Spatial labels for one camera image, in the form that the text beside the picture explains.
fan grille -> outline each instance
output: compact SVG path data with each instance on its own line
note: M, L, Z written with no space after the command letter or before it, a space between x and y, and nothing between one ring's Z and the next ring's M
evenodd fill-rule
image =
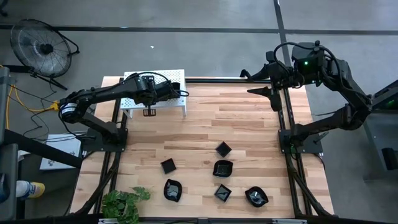
M34 19L19 21L11 30L11 47L19 61L44 77L59 77L70 68L67 41L50 25Z

black block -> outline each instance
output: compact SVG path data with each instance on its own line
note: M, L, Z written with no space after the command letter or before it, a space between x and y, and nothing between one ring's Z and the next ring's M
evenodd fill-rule
M165 174L168 174L176 169L173 159L167 159L166 161L161 162L161 164Z
M225 157L232 149L225 142L222 142L216 150L222 157Z
M221 184L220 187L218 187L216 193L214 193L214 195L223 202L226 202L231 192L232 191L230 189Z

white rack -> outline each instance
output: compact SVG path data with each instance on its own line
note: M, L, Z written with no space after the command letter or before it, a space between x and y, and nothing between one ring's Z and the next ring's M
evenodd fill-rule
M164 75L167 77L171 82L179 82L180 83L180 90L187 90L185 87L185 73L184 69L178 70L159 70L159 71L145 71L145 72L156 72L159 74ZM140 73L140 72L124 72L124 79L126 79L129 75L133 73ZM159 75L153 75L155 78L155 83L164 82L164 78ZM177 99L170 99L163 102L158 102L156 105L151 106L152 109L157 108L171 108L171 107L181 107L183 116L187 115L187 101L185 97L180 97ZM123 98L121 100L120 109L123 110L128 117L132 118L133 110L142 110L146 107L139 103L138 105L134 103L134 100L130 98Z

yellow cable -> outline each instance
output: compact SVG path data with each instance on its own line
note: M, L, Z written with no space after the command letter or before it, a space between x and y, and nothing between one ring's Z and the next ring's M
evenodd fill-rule
M18 99L19 103L20 103L22 106L24 106L27 110L29 110L29 111L31 111L31 112L42 112L42 111L49 110L49 109L52 108L52 107L50 106L50 107L48 107L48 108L46 108L46 109L41 109L41 110L30 109L30 108L28 108L27 106L25 106L25 104L24 104L24 103L22 102L22 100L19 98L17 89L15 89L15 95L17 96L17 99Z
M6 128L7 129L10 129L10 124L9 124L9 120L8 120L8 111L9 111L9 106L10 106L10 96L11 96L13 89L14 89L14 86L11 86L10 92L8 93L8 97L7 97L7 107L6 107Z

spray can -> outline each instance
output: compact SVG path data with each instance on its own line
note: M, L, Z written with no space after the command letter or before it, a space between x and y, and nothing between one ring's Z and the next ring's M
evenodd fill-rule
M45 187L42 183L18 180L16 197L37 198L44 193L44 190Z

